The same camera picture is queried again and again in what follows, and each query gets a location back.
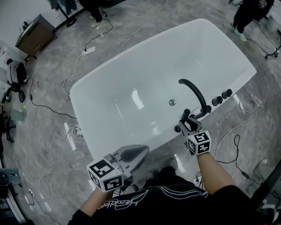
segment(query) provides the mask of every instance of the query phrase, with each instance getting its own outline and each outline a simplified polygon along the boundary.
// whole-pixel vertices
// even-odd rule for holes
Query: chair
[[[264,205],[263,201],[267,195],[272,191],[277,181],[281,177],[281,160],[274,168],[268,178],[260,185],[251,198],[251,207],[253,210],[259,211]]]

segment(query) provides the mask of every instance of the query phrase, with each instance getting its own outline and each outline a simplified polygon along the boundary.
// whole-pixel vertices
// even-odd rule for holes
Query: gray marble floor
[[[66,89],[82,76],[89,73],[103,62],[114,57],[127,37],[141,26],[149,23],[166,0],[127,0],[109,9],[108,19],[113,30],[94,40],[89,46],[96,46],[96,52],[81,57],[77,72],[71,76]],[[236,148],[233,138],[241,136],[239,143],[240,154],[238,165],[247,173],[251,173],[256,164],[267,158],[269,165],[275,166],[281,158],[281,53],[278,58],[264,59],[263,52],[251,41],[241,42],[233,33],[230,22],[237,10],[228,5],[228,0],[169,0],[153,24],[131,37],[124,49],[127,49],[162,31],[191,21],[196,18],[206,18],[221,29],[247,56],[257,70],[257,74],[221,108],[206,117],[202,122],[213,138],[212,154],[223,136],[239,124],[247,124],[254,120],[255,113],[244,113],[238,106],[238,99],[243,94],[253,96],[262,101],[257,108],[257,116],[246,127],[238,127],[221,143],[217,159],[229,161],[234,159]],[[38,59],[28,64],[30,76],[35,84],[32,87],[33,101],[36,104],[48,105],[61,113],[74,115],[69,97],[62,92],[61,87],[65,77],[74,70],[76,60],[84,49],[84,45],[94,36],[108,30],[110,25],[105,23],[99,29],[91,28],[92,23],[88,12],[77,17],[72,27],[63,27],[57,32],[58,39],[52,41],[39,55]],[[265,21],[261,22],[263,30]],[[251,23],[245,29],[245,35],[254,39],[264,49],[271,52],[273,45],[267,40],[256,24]],[[278,44],[274,35],[266,34]],[[4,163],[6,167],[17,167],[23,183],[23,193],[31,203],[28,188],[39,201],[42,209],[61,224],[67,224],[72,214],[88,198],[92,189],[88,183],[89,176],[86,165],[92,161],[92,156],[85,143],[76,143],[72,150],[67,139],[55,137],[52,145],[54,156],[53,169],[45,174],[46,179],[39,179],[44,169],[50,169],[52,158],[50,144],[54,134],[64,136],[67,125],[75,123],[74,119],[57,115],[42,107],[35,107],[28,98],[31,80],[26,87],[27,99],[20,104],[15,94],[9,107],[21,110],[27,105],[26,119],[14,132],[15,143],[4,142]],[[242,99],[246,110],[254,109],[254,103],[248,98]],[[151,152],[145,164],[136,174],[136,180],[141,186],[143,174],[152,168],[158,168],[171,156],[179,160],[178,174],[188,180],[193,180],[198,171],[196,157],[190,157],[180,136]],[[236,169],[234,164],[223,165],[233,176],[236,184],[243,190],[247,180]],[[26,216],[35,224],[55,224],[48,215],[44,214],[35,204],[29,206],[19,187],[18,201]]]

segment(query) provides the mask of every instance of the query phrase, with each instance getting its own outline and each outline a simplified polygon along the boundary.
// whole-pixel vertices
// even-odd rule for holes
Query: white sneaker
[[[162,168],[165,168],[165,167],[173,167],[175,170],[177,170],[178,162],[174,157],[171,157],[164,162]]]
[[[240,40],[242,40],[243,42],[246,42],[247,39],[245,38],[243,33],[240,33],[237,29],[234,30],[234,33],[236,36],[238,36],[240,38]]]
[[[105,23],[105,21],[102,20],[102,21],[100,21],[100,22],[94,22],[91,26],[92,26],[93,28],[95,28],[95,27],[100,26],[100,25],[102,25],[102,24],[104,24],[104,23]]]
[[[149,172],[147,172],[146,177],[145,177],[145,181],[149,180],[149,179],[157,179],[159,174],[159,170],[158,169],[153,169]]]

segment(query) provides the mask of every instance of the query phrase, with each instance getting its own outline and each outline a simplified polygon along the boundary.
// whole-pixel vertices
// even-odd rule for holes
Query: leg
[[[98,9],[97,0],[78,0],[81,5],[87,9],[91,15],[96,19],[96,22],[102,21],[102,16],[100,14],[100,11]]]
[[[240,33],[244,32],[244,27],[253,21],[255,14],[255,9],[252,7],[247,7],[242,4],[237,13],[234,16],[234,21],[237,24],[237,31]]]
[[[171,184],[181,184],[181,183],[193,184],[192,182],[189,182],[184,178],[177,176],[175,172],[175,168],[171,166],[165,167],[160,171],[158,176],[158,181],[160,186],[167,186]]]

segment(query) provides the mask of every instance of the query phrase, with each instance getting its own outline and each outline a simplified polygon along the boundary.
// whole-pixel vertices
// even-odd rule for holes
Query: white bathtub
[[[200,104],[178,83],[193,82],[212,112],[211,101],[227,89],[233,94],[256,70],[215,25],[197,19],[151,37],[105,62],[70,91],[86,144],[94,159],[121,146],[145,144],[154,150],[178,135],[182,112]],[[170,106],[174,99],[176,105]]]

